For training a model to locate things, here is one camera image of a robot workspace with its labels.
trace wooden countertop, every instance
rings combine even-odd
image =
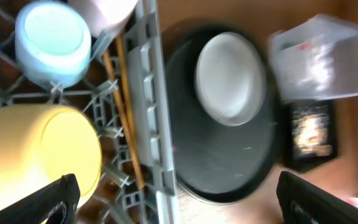
[[[316,14],[338,16],[358,23],[358,1],[348,0],[159,0],[164,52],[192,28],[209,22],[236,26],[253,37],[266,53],[270,34],[291,29]],[[337,100],[339,158],[302,175],[336,195],[358,195],[358,97]],[[280,223],[282,216],[275,189],[277,164],[251,196],[234,205],[207,205],[179,190],[182,223]]]

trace black plate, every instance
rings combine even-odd
[[[224,126],[200,105],[194,88],[198,55],[222,32],[240,33],[220,25],[196,29],[180,42],[165,67],[178,182],[198,199],[218,204],[251,194],[272,168],[283,139],[278,136],[280,107],[271,75],[260,112],[246,124]]]

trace plastic container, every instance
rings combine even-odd
[[[81,207],[100,172],[98,135],[79,111],[61,105],[0,109],[0,210],[65,174],[76,175]]]
[[[272,35],[270,63],[283,101],[358,95],[358,25],[325,15]]]
[[[69,5],[83,16],[92,36],[107,29],[114,35],[124,28],[138,0],[68,0]]]
[[[91,35],[82,17],[64,3],[33,2],[16,19],[16,58],[26,77],[43,88],[78,83],[90,63]]]

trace dishwasher rack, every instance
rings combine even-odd
[[[0,8],[0,16],[10,24],[15,18]],[[101,56],[111,45],[113,34],[102,32],[92,46],[92,63],[104,66]],[[162,47],[158,24],[156,0],[140,0],[126,27],[123,36],[126,53],[129,87],[132,96],[138,155],[142,170],[147,175],[143,190],[129,190],[134,179],[122,172],[123,164],[131,161],[128,146],[122,141],[124,134],[116,112],[113,91],[119,91],[116,80],[107,80],[94,85],[87,78],[82,79],[84,90],[66,90],[58,83],[50,88],[21,92],[22,85],[29,83],[21,75],[7,88],[0,87],[0,108],[18,103],[58,103],[75,107],[87,114],[93,121],[100,138],[112,141],[116,155],[104,167],[101,175],[110,178],[119,186],[114,200],[94,194],[92,199],[106,205],[100,211],[98,223],[108,223],[113,218],[116,223],[134,223],[128,210],[136,207],[139,211],[137,223],[178,223],[175,168],[173,164],[170,123],[167,110],[165,76]],[[14,31],[6,40],[0,41],[0,60],[19,70],[13,57],[4,49],[14,44]],[[117,56],[112,56],[115,73],[120,77],[120,64]],[[89,99],[82,106],[72,102],[73,97]],[[77,223],[87,223],[77,218]]]

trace chopstick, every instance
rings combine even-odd
[[[131,94],[129,93],[129,82],[128,82],[128,75],[127,75],[127,64],[125,61],[124,43],[122,41],[122,33],[120,33],[116,37],[116,45],[117,45],[119,64],[121,69],[122,92],[124,93],[124,102],[126,106],[129,131],[131,132],[132,138],[136,139],[134,117],[132,114]]]
[[[114,68],[112,67],[112,63],[110,61],[110,53],[108,49],[103,54],[103,60],[106,66],[108,77],[111,80],[115,80],[116,77],[114,76]],[[136,142],[134,141],[135,139],[132,138],[131,130],[129,129],[129,125],[127,121],[127,116],[125,114],[124,103],[122,102],[122,98],[119,91],[114,91],[112,93],[112,96],[114,97],[114,101],[116,102],[118,114],[121,119],[122,126],[124,127],[124,135],[129,147],[129,153],[131,154],[132,164],[135,170],[137,187],[139,189],[142,189],[145,186],[145,183],[144,183],[142,171],[140,169],[139,158],[137,157]]]

